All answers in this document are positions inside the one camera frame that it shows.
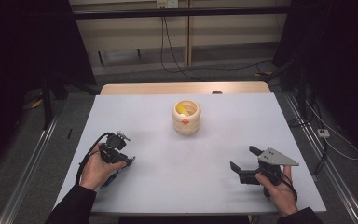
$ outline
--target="yellow cup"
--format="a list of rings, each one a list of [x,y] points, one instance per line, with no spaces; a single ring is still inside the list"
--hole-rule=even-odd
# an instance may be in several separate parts
[[[172,109],[173,128],[185,135],[192,134],[200,128],[200,107],[190,100],[176,103]]]

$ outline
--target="wall outlet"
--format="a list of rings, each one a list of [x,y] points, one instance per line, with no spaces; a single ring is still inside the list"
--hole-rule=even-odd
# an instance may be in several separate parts
[[[179,0],[167,0],[166,8],[179,8]]]
[[[320,138],[328,138],[328,137],[330,137],[330,133],[328,132],[327,129],[318,129],[317,132],[318,132],[318,136]]]
[[[167,7],[167,0],[157,0],[157,8],[166,8]]]

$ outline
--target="table surface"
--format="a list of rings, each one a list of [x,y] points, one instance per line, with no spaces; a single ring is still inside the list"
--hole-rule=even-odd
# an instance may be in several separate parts
[[[183,99],[201,108],[200,129],[172,126],[172,107]],[[231,171],[257,168],[249,146],[273,147],[299,162],[293,167],[298,208],[325,211],[273,93],[117,94],[97,96],[57,202],[73,186],[78,163],[105,132],[122,131],[122,150],[136,156],[109,186],[98,189],[94,213],[116,215],[239,215],[275,213],[263,187],[242,185]]]

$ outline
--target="human hand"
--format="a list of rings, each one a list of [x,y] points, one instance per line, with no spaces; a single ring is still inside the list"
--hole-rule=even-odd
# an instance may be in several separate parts
[[[284,175],[282,178],[288,182],[292,182],[292,167],[284,166],[283,167]],[[283,217],[287,217],[298,211],[296,205],[296,198],[292,190],[287,187],[285,184],[281,183],[278,186],[274,186],[268,178],[266,178],[261,173],[255,175],[255,178],[263,185],[269,192],[271,200],[274,203],[275,207],[278,209],[278,212]]]
[[[113,172],[123,168],[127,164],[124,161],[119,161],[114,164],[104,162],[100,155],[100,144],[101,143],[95,146],[91,151],[89,160],[83,169],[80,186],[86,189],[96,190]]]

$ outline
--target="black sleeve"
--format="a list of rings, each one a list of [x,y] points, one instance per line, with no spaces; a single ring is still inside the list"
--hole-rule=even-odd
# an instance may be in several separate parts
[[[48,216],[46,224],[89,224],[97,192],[74,185]]]
[[[280,217],[278,224],[323,224],[312,209],[305,208],[287,217]]]

